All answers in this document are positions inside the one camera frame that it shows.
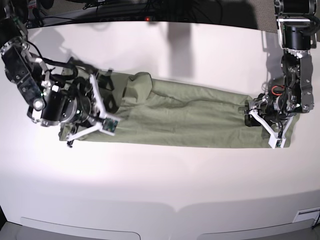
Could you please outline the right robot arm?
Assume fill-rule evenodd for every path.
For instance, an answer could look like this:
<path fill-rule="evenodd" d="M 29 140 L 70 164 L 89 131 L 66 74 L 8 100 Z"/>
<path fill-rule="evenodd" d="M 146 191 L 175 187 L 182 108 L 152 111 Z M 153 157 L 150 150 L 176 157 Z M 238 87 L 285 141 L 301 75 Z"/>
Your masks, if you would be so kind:
<path fill-rule="evenodd" d="M 27 116 L 42 127 L 61 127 L 60 137 L 73 142 L 94 132 L 115 135 L 120 118 L 108 110 L 115 99 L 103 99 L 98 71 L 32 53 L 28 39 L 26 0 L 0 3 L 0 57 L 7 79 L 28 105 Z"/>

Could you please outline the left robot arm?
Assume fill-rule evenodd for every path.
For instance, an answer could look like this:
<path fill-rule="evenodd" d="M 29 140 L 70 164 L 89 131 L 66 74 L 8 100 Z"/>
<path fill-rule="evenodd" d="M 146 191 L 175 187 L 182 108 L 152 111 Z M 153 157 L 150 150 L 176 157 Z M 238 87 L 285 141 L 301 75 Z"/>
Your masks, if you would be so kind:
<path fill-rule="evenodd" d="M 248 102 L 245 124 L 262 126 L 275 146 L 284 144 L 294 116 L 309 113 L 315 106 L 311 49 L 317 47 L 320 29 L 317 6 L 315 0 L 274 1 L 283 84 Z"/>

